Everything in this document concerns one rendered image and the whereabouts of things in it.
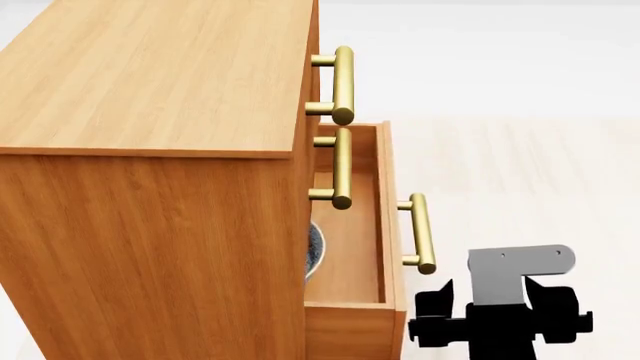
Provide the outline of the wooden drawer cabinet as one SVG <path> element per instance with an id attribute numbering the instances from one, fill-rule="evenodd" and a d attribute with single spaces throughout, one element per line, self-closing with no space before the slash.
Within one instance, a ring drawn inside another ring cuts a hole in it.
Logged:
<path id="1" fill-rule="evenodd" d="M 0 284 L 46 360 L 304 360 L 317 0 L 53 0 L 0 50 Z"/>

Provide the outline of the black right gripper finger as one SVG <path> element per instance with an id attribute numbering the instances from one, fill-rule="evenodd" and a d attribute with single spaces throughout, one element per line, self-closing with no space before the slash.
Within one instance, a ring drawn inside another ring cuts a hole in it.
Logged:
<path id="1" fill-rule="evenodd" d="M 533 278 L 525 278 L 525 288 L 536 315 L 544 319 L 575 319 L 579 317 L 579 302 L 572 287 L 546 287 Z"/>
<path id="2" fill-rule="evenodd" d="M 417 317 L 452 317 L 454 303 L 454 283 L 450 279 L 440 289 L 423 291 L 414 296 Z"/>

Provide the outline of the wooden open drawer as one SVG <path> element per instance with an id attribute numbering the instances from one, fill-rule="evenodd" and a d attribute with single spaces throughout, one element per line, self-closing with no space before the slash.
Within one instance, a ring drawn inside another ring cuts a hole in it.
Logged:
<path id="1" fill-rule="evenodd" d="M 325 256 L 305 290 L 307 360 L 399 360 L 407 305 L 391 128 L 354 125 L 352 206 L 312 205 Z"/>

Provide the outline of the black bowl with speckled inside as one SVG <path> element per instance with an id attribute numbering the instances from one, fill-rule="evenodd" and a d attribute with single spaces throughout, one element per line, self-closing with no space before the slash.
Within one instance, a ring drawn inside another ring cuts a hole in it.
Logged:
<path id="1" fill-rule="evenodd" d="M 312 221 L 309 229 L 309 246 L 306 258 L 305 282 L 310 280 L 323 262 L 326 254 L 325 247 L 326 239 L 324 234 L 320 227 Z"/>

